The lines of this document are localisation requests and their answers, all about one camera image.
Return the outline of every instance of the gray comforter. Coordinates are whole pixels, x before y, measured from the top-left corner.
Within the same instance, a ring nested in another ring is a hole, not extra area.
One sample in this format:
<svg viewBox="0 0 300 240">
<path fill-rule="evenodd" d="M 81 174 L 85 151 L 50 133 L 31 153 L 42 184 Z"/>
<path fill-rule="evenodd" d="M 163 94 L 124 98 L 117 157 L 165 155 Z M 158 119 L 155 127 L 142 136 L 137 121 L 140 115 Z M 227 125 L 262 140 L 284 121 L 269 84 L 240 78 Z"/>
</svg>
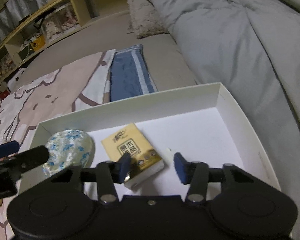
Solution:
<svg viewBox="0 0 300 240">
<path fill-rule="evenodd" d="M 198 82 L 222 82 L 244 110 L 298 205 L 300 239 L 300 0 L 150 1 Z"/>
</svg>

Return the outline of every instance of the screw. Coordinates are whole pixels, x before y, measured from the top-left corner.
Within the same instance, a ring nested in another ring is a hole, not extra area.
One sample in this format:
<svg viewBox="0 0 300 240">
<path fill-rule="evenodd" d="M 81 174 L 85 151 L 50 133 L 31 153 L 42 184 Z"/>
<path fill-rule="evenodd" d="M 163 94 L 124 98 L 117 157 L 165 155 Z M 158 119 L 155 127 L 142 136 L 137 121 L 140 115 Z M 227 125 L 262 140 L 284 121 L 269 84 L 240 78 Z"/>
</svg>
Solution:
<svg viewBox="0 0 300 240">
<path fill-rule="evenodd" d="M 190 194 L 187 198 L 193 203 L 201 202 L 202 200 L 204 200 L 204 197 L 200 194 Z"/>
<path fill-rule="evenodd" d="M 148 201 L 148 205 L 150 205 L 150 206 L 154 206 L 155 204 L 156 204 L 156 201 L 154 201 L 154 200 Z"/>
<path fill-rule="evenodd" d="M 111 202 L 114 202 L 117 200 L 116 196 L 112 195 L 112 194 L 105 194 L 105 195 L 102 195 L 100 200 L 103 202 L 103 203 L 111 203 Z"/>
</svg>

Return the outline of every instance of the yellow tissue packet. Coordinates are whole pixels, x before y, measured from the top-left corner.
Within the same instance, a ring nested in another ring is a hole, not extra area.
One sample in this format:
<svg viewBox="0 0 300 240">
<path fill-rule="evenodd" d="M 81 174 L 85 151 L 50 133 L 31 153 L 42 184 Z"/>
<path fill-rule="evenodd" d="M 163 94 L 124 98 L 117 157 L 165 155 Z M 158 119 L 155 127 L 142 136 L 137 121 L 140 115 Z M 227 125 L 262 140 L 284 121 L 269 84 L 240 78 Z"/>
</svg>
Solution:
<svg viewBox="0 0 300 240">
<path fill-rule="evenodd" d="M 132 188 L 163 169 L 162 158 L 134 123 L 101 141 L 111 161 L 118 161 L 124 153 L 131 155 L 130 174 L 124 185 Z"/>
</svg>

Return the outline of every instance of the fluffy pillow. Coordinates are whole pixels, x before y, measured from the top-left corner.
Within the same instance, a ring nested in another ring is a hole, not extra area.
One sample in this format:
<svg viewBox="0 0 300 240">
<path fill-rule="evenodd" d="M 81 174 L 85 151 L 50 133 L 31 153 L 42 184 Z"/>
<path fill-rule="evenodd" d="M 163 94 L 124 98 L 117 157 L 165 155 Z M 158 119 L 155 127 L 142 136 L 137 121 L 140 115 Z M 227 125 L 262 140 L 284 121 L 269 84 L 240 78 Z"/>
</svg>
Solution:
<svg viewBox="0 0 300 240">
<path fill-rule="evenodd" d="M 168 33 L 157 11 L 148 0 L 127 0 L 132 27 L 137 39 L 160 33 Z"/>
</svg>

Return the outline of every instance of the blue striped fabric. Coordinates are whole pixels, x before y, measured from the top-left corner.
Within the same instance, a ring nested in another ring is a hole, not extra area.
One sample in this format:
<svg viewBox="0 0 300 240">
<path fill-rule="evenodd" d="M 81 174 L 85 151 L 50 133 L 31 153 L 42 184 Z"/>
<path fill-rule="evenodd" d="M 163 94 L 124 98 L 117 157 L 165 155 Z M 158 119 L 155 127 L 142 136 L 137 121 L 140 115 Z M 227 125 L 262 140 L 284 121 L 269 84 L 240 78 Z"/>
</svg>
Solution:
<svg viewBox="0 0 300 240">
<path fill-rule="evenodd" d="M 110 101 L 157 91 L 142 54 L 143 45 L 116 52 L 111 65 Z"/>
</svg>

